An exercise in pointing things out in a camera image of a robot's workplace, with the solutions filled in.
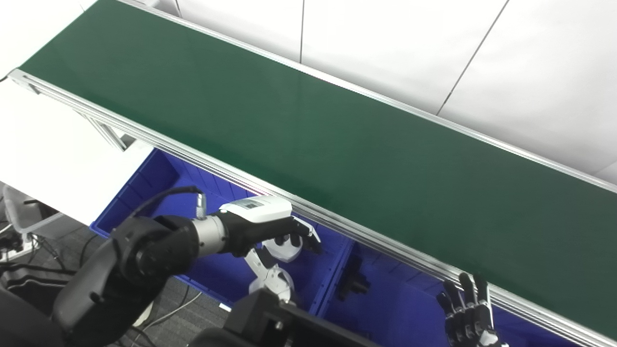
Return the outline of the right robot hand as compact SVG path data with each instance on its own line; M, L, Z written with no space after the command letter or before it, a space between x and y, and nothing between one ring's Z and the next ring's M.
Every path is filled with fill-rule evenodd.
M462 291L451 280L442 282L436 300L444 313L444 329L450 347L509 347L495 328L490 290L480 274L461 272Z

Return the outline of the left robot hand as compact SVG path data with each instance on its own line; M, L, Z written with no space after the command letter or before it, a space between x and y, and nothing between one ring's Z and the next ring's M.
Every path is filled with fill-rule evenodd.
M292 205L278 196L254 196L223 204L214 214L223 224L220 253L244 257L257 278L271 283L279 267L271 250L255 246L286 235L293 244L322 254L322 242L315 228L292 214Z

